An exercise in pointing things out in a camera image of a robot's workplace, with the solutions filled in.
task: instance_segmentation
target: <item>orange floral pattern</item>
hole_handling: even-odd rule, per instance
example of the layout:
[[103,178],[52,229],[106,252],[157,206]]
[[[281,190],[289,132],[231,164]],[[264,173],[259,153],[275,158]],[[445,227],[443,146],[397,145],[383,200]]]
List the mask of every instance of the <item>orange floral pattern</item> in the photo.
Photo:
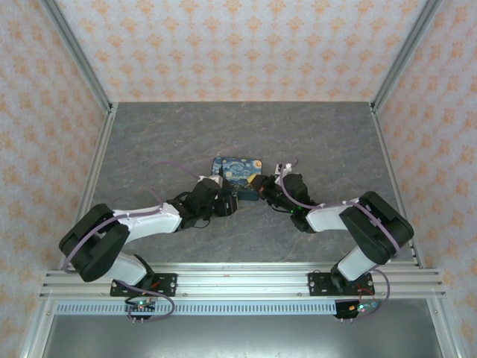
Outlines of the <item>orange floral pattern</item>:
[[60,3],[112,101],[371,101],[426,1],[116,2]]
[[18,357],[75,219],[104,111],[40,1],[2,1],[0,28],[0,346]]
[[429,266],[477,357],[477,7],[443,5],[379,118]]

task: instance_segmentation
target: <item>mounting plate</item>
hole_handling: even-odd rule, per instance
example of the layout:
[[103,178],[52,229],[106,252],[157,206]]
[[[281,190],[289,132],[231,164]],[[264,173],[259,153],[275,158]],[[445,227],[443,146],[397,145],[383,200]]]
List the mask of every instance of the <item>mounting plate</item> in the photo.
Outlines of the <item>mounting plate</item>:
[[[312,272],[308,274],[308,288],[310,296],[359,296],[358,286],[369,289],[374,295],[374,283],[371,274],[363,274],[358,280],[343,288],[339,292],[331,281],[329,272]],[[363,296],[370,296],[369,292],[362,291]]]
[[[162,293],[168,297],[176,295],[177,288],[177,274],[155,274],[153,279],[153,287],[148,291]],[[118,281],[113,280],[111,283],[110,296],[111,297],[133,297],[139,293],[122,286]]]

